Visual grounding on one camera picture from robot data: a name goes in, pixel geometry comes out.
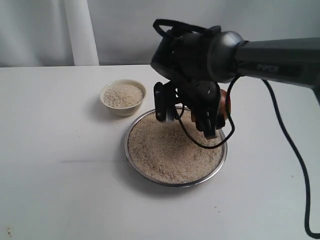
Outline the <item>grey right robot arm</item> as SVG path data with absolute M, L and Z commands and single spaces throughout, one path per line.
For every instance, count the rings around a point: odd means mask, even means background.
M 320 40 L 318 38 L 246 41 L 220 26 L 204 28 L 158 19 L 153 25 L 162 40 L 151 67 L 168 82 L 153 88 L 159 122 L 178 118 L 177 104 L 196 117 L 196 128 L 207 139 L 225 126 L 219 111 L 219 85 L 236 77 L 307 87 L 320 94 Z

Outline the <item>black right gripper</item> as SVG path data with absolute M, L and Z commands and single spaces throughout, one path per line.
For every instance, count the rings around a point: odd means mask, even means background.
M 211 106 L 219 86 L 209 73 L 208 56 L 212 40 L 221 32 L 220 26 L 154 27 L 162 40 L 151 60 L 151 67 L 171 82 L 175 88 L 175 106 L 186 105 L 190 110 Z M 195 112 L 195 126 L 206 139 L 215 139 L 216 125 L 209 111 Z

